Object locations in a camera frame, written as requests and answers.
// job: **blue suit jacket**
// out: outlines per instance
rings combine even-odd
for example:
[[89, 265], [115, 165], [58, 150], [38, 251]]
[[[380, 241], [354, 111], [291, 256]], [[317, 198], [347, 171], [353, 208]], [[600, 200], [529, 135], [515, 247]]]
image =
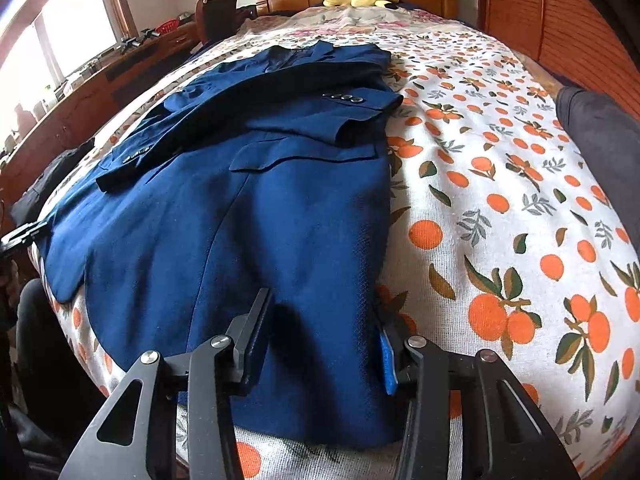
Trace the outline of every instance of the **blue suit jacket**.
[[369, 317], [401, 101], [389, 60], [373, 44], [274, 46], [169, 96], [52, 211], [39, 248], [55, 297], [84, 282], [97, 338], [128, 369], [223, 333], [271, 287], [270, 349], [236, 424], [355, 447], [400, 438]]

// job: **red basket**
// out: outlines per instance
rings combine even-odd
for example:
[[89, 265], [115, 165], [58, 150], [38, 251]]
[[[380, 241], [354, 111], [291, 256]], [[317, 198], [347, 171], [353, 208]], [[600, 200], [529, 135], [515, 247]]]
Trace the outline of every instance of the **red basket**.
[[176, 30], [179, 25], [180, 20], [174, 18], [173, 20], [164, 22], [162, 25], [157, 27], [156, 32], [159, 32], [160, 34], [168, 34], [169, 32], [173, 32], [174, 30]]

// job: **pocket flap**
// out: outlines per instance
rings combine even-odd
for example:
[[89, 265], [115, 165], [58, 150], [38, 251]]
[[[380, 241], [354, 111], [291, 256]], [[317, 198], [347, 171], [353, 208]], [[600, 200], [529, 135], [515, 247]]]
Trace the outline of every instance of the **pocket flap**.
[[308, 137], [291, 136], [283, 139], [261, 140], [246, 145], [236, 153], [229, 170], [266, 170], [283, 160], [292, 158], [347, 162], [375, 157], [376, 148], [373, 143], [340, 148]]

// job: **floral bedspread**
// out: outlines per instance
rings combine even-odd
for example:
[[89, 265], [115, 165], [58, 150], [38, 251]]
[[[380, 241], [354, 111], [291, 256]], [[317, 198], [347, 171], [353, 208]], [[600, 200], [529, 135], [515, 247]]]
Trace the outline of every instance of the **floral bedspread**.
[[[386, 81], [404, 96], [386, 128], [393, 224], [379, 294], [445, 350], [497, 351], [588, 475], [640, 415], [640, 268], [553, 101], [493, 38], [427, 12], [377, 7], [246, 22], [111, 120], [41, 216], [149, 108], [197, 73], [274, 44], [320, 39], [390, 51]], [[46, 284], [35, 248], [32, 257]], [[95, 338], [84, 290], [71, 304], [50, 299], [69, 345], [109, 395], [124, 371]], [[454, 393], [450, 478], [460, 478], [460, 413]], [[180, 411], [184, 460], [185, 426]], [[386, 479], [399, 450], [355, 452], [236, 432], [246, 478]]]

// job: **gray sleeve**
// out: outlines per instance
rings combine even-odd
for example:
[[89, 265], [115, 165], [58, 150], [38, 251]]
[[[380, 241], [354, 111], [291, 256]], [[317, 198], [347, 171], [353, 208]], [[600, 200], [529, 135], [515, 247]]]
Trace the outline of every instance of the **gray sleeve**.
[[572, 87], [556, 113], [640, 253], [640, 124], [609, 96]]

